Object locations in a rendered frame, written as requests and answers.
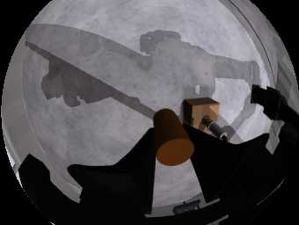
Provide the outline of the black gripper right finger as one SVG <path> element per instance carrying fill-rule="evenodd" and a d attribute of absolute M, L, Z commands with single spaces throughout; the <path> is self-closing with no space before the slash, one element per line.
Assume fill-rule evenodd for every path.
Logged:
<path fill-rule="evenodd" d="M 182 126 L 193 142 L 193 154 L 189 159 L 192 160 L 206 204 L 218 199 L 217 194 L 235 176 L 244 160 L 267 145 L 269 135 L 264 133 L 253 140 L 232 144 L 203 133 L 196 127 Z"/>

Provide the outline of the brown wooden block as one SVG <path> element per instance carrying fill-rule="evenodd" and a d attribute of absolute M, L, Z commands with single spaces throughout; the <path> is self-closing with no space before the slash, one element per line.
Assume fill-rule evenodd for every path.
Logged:
<path fill-rule="evenodd" d="M 203 117 L 208 116 L 217 123 L 218 110 L 220 110 L 220 102 L 212 98 L 186 98 L 184 99 L 184 124 L 209 134 L 210 131 L 202 123 Z"/>

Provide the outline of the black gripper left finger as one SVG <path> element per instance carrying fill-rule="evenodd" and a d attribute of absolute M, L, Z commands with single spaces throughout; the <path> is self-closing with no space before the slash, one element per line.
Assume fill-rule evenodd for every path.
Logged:
<path fill-rule="evenodd" d="M 136 142 L 124 158 L 114 165 L 88 166 L 72 163 L 68 173 L 81 187 L 131 195 L 143 214 L 152 214 L 154 173 L 157 149 L 154 127 Z"/>

